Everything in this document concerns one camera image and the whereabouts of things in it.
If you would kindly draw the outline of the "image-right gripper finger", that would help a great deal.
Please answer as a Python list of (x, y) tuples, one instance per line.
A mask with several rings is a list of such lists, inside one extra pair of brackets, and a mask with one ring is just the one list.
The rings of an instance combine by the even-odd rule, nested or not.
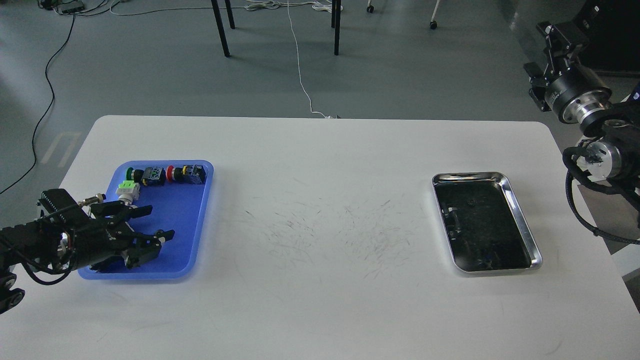
[(573, 22), (539, 22), (537, 31), (544, 37), (547, 64), (545, 76), (560, 76), (579, 63), (579, 54), (590, 44), (590, 39)]
[(541, 112), (550, 112), (551, 107), (546, 101), (546, 91), (550, 84), (552, 64), (547, 63), (544, 70), (537, 63), (525, 63), (523, 69), (529, 78), (530, 89), (528, 95)]

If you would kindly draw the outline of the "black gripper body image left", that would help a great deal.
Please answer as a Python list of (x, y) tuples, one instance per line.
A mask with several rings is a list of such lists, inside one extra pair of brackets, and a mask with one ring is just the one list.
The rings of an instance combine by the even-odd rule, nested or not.
[(87, 215), (64, 215), (62, 219), (75, 251), (71, 267), (74, 271), (114, 256), (121, 258), (132, 242), (133, 228), (124, 221), (109, 227), (110, 219), (95, 219)]

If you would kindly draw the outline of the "image-left gripper finger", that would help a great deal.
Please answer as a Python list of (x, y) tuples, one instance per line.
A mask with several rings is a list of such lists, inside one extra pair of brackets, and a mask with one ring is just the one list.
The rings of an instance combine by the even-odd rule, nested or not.
[(143, 234), (134, 232), (130, 244), (122, 251), (122, 258), (127, 269), (141, 267), (160, 255), (165, 242), (172, 240), (176, 234), (175, 230), (157, 230), (153, 234)]
[(103, 202), (90, 205), (94, 218), (106, 226), (116, 226), (130, 219), (148, 216), (153, 212), (152, 205), (134, 206), (124, 202)]

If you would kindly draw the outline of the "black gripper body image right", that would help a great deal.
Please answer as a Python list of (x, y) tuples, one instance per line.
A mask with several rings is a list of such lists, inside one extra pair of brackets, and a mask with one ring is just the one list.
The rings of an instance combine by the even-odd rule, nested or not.
[(560, 122), (574, 125), (582, 124), (595, 112), (610, 109), (611, 94), (592, 69), (576, 64), (549, 83), (542, 99)]

